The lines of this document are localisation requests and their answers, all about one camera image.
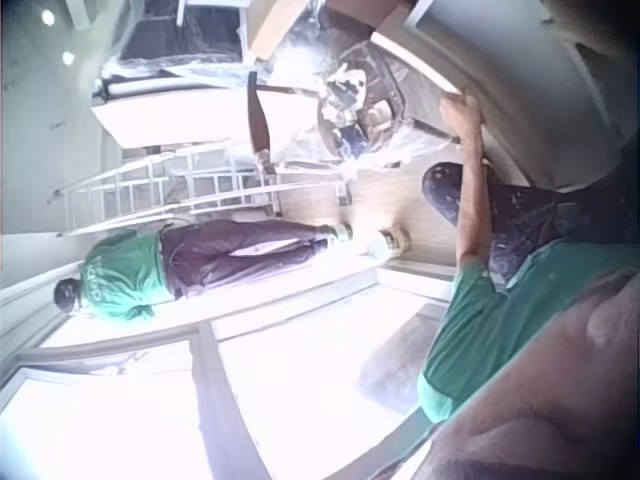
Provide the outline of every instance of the person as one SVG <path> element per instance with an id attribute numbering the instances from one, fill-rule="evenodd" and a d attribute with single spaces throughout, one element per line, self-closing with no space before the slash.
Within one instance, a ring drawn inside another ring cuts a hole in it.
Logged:
<path id="1" fill-rule="evenodd" d="M 453 296 L 418 378 L 434 423 L 450 418 L 594 278 L 640 266 L 633 146 L 612 173 L 575 192 L 503 185 L 483 165 L 477 101 L 445 96 L 441 112 L 464 159 L 436 164 L 423 178 L 427 201 L 457 225 Z"/>
<path id="2" fill-rule="evenodd" d="M 153 305 L 302 265 L 351 235 L 346 224 L 315 227 L 278 220 L 213 220 L 146 235 L 127 230 L 96 244 L 80 268 L 80 279 L 57 283 L 54 302 L 65 313 L 89 307 L 110 319 L 150 318 Z M 271 253 L 240 254 L 291 240 Z"/>
<path id="3" fill-rule="evenodd" d="M 640 269 L 589 282 L 425 445 L 415 480 L 640 478 Z"/>

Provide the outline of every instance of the window frame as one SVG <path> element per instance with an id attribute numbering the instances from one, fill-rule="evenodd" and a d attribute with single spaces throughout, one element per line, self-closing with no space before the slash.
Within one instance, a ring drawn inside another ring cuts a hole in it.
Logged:
<path id="1" fill-rule="evenodd" d="M 220 318 L 168 327 L 129 337 L 121 337 L 65 347 L 38 348 L 27 346 L 15 355 L 12 375 L 0 390 L 0 412 L 6 408 L 28 379 L 65 375 L 44 372 L 38 367 L 64 366 L 69 362 L 110 355 L 132 353 L 163 345 L 188 341 L 193 358 L 192 374 L 196 383 L 201 428 L 211 471 L 216 480 L 235 478 L 273 478 L 244 422 L 234 392 L 227 378 L 218 345 L 220 342 L 273 328 L 300 315 L 323 308 L 356 295 L 375 285 L 418 294 L 444 311 L 450 298 L 454 270 L 450 267 L 416 262 L 390 262 L 385 267 L 372 267 L 352 273 L 328 284 L 319 285 L 290 296 L 284 296 L 253 308 L 235 312 L 224 318 L 233 319 L 235 331 L 216 335 Z M 284 317 L 276 322 L 255 324 L 258 309 L 280 309 Z M 367 478 L 403 455 L 424 438 L 429 423 L 419 407 L 378 445 L 363 452 L 349 464 L 326 477 L 326 480 Z M 225 438 L 217 443 L 216 438 Z"/>

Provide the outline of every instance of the dark work pants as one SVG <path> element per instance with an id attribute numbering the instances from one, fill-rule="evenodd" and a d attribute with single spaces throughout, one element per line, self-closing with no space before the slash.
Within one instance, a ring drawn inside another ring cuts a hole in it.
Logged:
<path id="1" fill-rule="evenodd" d="M 239 223 L 213 220 L 161 234 L 167 283 L 176 299 L 262 278 L 301 265 L 326 247 L 331 229 L 270 220 Z M 232 255 L 267 242 L 295 240 L 288 249 L 264 255 Z"/>
<path id="2" fill-rule="evenodd" d="M 509 281 L 525 259 L 553 240 L 588 243 L 640 243 L 638 231 L 638 159 L 635 148 L 613 172 L 573 192 L 501 184 L 486 168 L 493 223 L 491 265 Z M 462 165 L 429 168 L 422 192 L 456 225 Z"/>

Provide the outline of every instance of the paint bucket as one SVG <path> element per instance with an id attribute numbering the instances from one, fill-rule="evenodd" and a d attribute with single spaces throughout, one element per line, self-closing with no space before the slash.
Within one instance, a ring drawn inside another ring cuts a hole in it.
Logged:
<path id="1" fill-rule="evenodd" d="M 379 230 L 369 244 L 369 254 L 380 261 L 398 257 L 408 249 L 409 238 L 398 227 Z"/>

